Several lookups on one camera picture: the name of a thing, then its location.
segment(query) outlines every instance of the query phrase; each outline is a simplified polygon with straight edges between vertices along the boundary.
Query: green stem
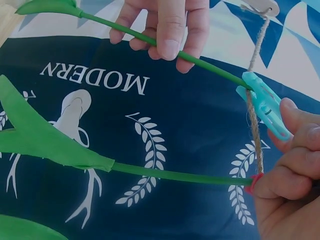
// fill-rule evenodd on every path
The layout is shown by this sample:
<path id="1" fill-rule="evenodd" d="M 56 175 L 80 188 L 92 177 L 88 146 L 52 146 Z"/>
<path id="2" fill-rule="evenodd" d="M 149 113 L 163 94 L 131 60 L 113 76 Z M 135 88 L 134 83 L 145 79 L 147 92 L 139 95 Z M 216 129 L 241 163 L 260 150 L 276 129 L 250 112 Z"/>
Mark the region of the green stem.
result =
<path id="1" fill-rule="evenodd" d="M 126 33 L 126 34 L 129 34 L 141 41 L 144 41 L 152 46 L 157 46 L 157 41 L 152 38 L 152 37 L 149 37 L 149 36 L 146 36 L 146 35 L 143 35 L 142 33 L 140 32 L 137 32 L 135 30 L 132 30 L 128 27 L 125 27 L 125 26 L 122 26 L 120 24 L 117 24 L 115 22 L 112 22 L 112 21 L 108 21 L 108 20 L 105 20 L 103 18 L 100 18 L 100 17 L 97 17 L 97 16 L 94 16 L 94 15 L 91 15 L 89 13 L 85 13 L 85 12 L 81 12 L 80 13 L 80 17 L 81 18 L 84 18 L 84 19 L 88 19 L 88 20 L 92 20 L 92 21 L 95 21 L 97 23 L 100 23 L 100 24 L 103 24 L 103 25 L 107 25 L 113 29 L 116 29 L 120 32 L 123 32 L 123 33 Z M 212 65 L 211 63 L 208 63 L 204 60 L 201 60 L 201 59 L 198 59 L 194 56 L 191 56 L 190 54 L 184 52 L 184 51 L 180 51 L 179 54 L 178 54 L 178 57 L 188 61 L 188 62 L 191 62 L 201 68 L 204 68 L 208 71 L 211 71 L 213 73 L 216 73 L 218 74 L 219 76 L 222 76 L 240 86 L 243 86 L 245 87 L 246 89 L 249 89 L 249 90 L 253 90 L 249 85 L 247 85 L 241 78 L 235 76 L 235 75 L 232 75 L 231 73 L 217 67 L 217 66 L 214 66 Z"/>
<path id="2" fill-rule="evenodd" d="M 115 162 L 112 170 L 122 173 L 148 176 L 160 179 L 175 180 L 181 182 L 198 183 L 198 184 L 214 184 L 214 185 L 237 185 L 250 186 L 252 184 L 251 178 L 234 178 L 234 177 L 216 177 L 197 175 L 191 173 L 182 173 L 174 171 L 164 171 L 153 168 L 145 168 L 141 166 L 134 166 Z"/>

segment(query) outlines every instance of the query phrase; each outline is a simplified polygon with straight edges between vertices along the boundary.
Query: fingernail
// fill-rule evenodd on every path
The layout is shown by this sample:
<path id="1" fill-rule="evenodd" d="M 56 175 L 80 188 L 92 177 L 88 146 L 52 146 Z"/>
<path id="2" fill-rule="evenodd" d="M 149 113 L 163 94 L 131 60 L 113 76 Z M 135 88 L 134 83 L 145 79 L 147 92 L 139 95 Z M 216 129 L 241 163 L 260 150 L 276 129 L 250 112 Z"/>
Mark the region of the fingernail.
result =
<path id="1" fill-rule="evenodd" d="M 283 105 L 288 109 L 297 109 L 297 105 L 289 98 L 283 99 Z"/>
<path id="2" fill-rule="evenodd" d="M 163 52 L 161 52 L 162 57 L 167 61 L 174 60 L 180 49 L 180 43 L 175 40 L 165 40 L 163 46 Z"/>
<path id="3" fill-rule="evenodd" d="M 320 127 L 315 127 L 309 130 L 307 139 L 311 142 L 320 139 Z"/>

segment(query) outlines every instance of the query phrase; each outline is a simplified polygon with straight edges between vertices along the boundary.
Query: navy blue fabric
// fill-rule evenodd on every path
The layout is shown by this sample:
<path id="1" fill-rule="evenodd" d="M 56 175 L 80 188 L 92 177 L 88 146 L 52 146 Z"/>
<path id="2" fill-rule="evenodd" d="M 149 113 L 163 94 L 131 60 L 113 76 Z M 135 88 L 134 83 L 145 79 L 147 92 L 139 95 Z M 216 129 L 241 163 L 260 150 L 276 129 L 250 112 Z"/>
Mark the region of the navy blue fabric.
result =
<path id="1" fill-rule="evenodd" d="M 204 60 L 241 76 L 245 69 L 212 59 Z M 136 87 L 121 91 L 104 86 L 78 84 L 40 75 L 48 63 L 82 65 L 149 77 L 144 95 Z M 143 166 L 145 144 L 126 115 L 139 112 L 158 125 L 165 139 L 166 162 L 170 171 L 228 176 L 231 162 L 244 145 L 251 143 L 245 103 L 236 85 L 199 67 L 190 73 L 176 71 L 175 62 L 153 61 L 145 51 L 132 51 L 127 42 L 110 44 L 108 39 L 54 36 L 9 39 L 0 48 L 0 73 L 6 75 L 22 93 L 31 90 L 35 99 L 28 102 L 48 121 L 60 116 L 64 97 L 78 89 L 87 90 L 91 106 L 80 120 L 90 149 L 120 163 Z M 298 107 L 320 113 L 319 102 L 271 79 L 265 82 Z M 264 151 L 265 170 L 281 156 L 261 124 L 261 138 L 271 146 Z M 3 153 L 0 167 L 1 213 L 29 219 L 55 229 L 70 240 L 251 240 L 258 239 L 255 226 L 242 225 L 229 200 L 229 186 L 157 181 L 152 194 L 128 208 L 115 202 L 140 179 L 139 176 L 97 171 L 102 181 L 102 196 L 94 189 L 90 218 L 80 226 L 85 211 L 65 223 L 86 196 L 88 175 L 47 159 L 22 156 L 16 173 L 18 199 L 12 187 L 4 191 L 12 163 Z M 247 176 L 255 173 L 254 164 Z M 252 213 L 251 196 L 243 194 Z"/>

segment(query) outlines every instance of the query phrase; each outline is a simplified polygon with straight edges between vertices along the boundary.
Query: fabric background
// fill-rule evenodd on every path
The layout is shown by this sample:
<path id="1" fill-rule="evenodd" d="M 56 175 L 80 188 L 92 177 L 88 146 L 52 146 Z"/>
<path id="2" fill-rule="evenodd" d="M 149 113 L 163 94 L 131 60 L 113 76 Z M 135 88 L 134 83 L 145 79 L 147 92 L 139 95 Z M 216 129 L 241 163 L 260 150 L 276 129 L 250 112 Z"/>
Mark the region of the fabric background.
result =
<path id="1" fill-rule="evenodd" d="M 123 4 L 77 2 L 112 21 Z M 277 2 L 281 13 L 271 20 L 255 72 L 279 97 L 319 114 L 319 7 Z M 240 4 L 210 2 L 210 36 L 201 57 L 239 77 L 263 23 Z M 142 12 L 133 29 L 142 32 L 145 19 Z M 118 162 L 222 177 L 255 173 L 247 109 L 234 83 L 199 67 L 180 74 L 175 62 L 131 50 L 129 36 L 110 44 L 109 30 L 62 14 L 27 16 L 0 48 L 0 73 L 56 128 Z M 12 127 L 5 112 L 0 123 L 0 130 Z M 269 171 L 281 153 L 259 124 Z M 0 157 L 1 213 L 46 225 L 70 240 L 259 239 L 253 200 L 242 187 Z"/>

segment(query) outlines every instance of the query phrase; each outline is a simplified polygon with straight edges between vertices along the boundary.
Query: blue triangle pattern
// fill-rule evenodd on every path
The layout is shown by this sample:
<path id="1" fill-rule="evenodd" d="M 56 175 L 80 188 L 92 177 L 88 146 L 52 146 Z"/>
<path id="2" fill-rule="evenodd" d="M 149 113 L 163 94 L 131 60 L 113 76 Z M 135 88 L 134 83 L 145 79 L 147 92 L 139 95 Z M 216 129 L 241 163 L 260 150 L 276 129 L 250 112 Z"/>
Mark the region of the blue triangle pattern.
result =
<path id="1" fill-rule="evenodd" d="M 314 45 L 312 42 L 305 39 L 304 37 L 295 33 L 294 31 L 291 31 L 290 29 L 287 29 L 287 30 L 299 40 L 301 46 L 303 47 L 304 51 L 309 57 L 309 60 L 311 61 L 314 70 L 316 71 L 316 73 L 320 78 L 320 61 L 319 61 L 320 48 Z"/>
<path id="2" fill-rule="evenodd" d="M 88 14 L 95 15 L 96 13 L 98 13 L 104 7 L 108 6 L 113 1 L 114 0 L 81 0 L 79 7 L 84 12 L 86 12 Z M 87 19 L 79 18 L 79 20 L 78 20 L 78 28 L 80 28 L 87 21 L 88 21 Z"/>
<path id="3" fill-rule="evenodd" d="M 251 40 L 254 44 L 257 43 L 257 36 L 259 31 L 264 24 L 264 20 L 256 15 L 252 14 L 249 11 L 243 11 L 238 6 L 227 3 L 226 5 L 230 9 L 230 11 L 237 16 L 243 23 L 245 29 L 247 30 Z M 260 56 L 265 67 L 268 67 L 272 56 L 277 48 L 279 39 L 281 37 L 283 31 L 283 26 L 277 24 L 276 22 L 271 21 L 270 25 L 266 31 L 264 41 L 261 46 Z"/>
<path id="4" fill-rule="evenodd" d="M 318 43 L 320 43 L 320 12 L 310 6 L 307 6 L 306 12 L 310 31 Z"/>
<path id="5" fill-rule="evenodd" d="M 309 7 L 315 9 L 320 13 L 320 1 L 319 0 L 303 0 Z"/>
<path id="6" fill-rule="evenodd" d="M 29 15 L 25 16 L 25 18 L 23 19 L 23 21 L 21 23 L 19 31 L 22 30 L 25 26 L 27 26 L 37 15 L 38 15 L 38 13 L 29 14 Z"/>
<path id="7" fill-rule="evenodd" d="M 300 0 L 277 0 L 276 2 L 280 8 L 280 13 L 278 16 L 276 16 L 276 19 L 278 19 L 280 23 L 285 24 L 287 14 L 295 5 L 297 5 L 301 1 Z"/>
<path id="8" fill-rule="evenodd" d="M 217 3 L 219 3 L 220 0 L 210 0 L 210 3 L 209 3 L 209 8 L 214 8 L 215 5 L 217 5 Z"/>

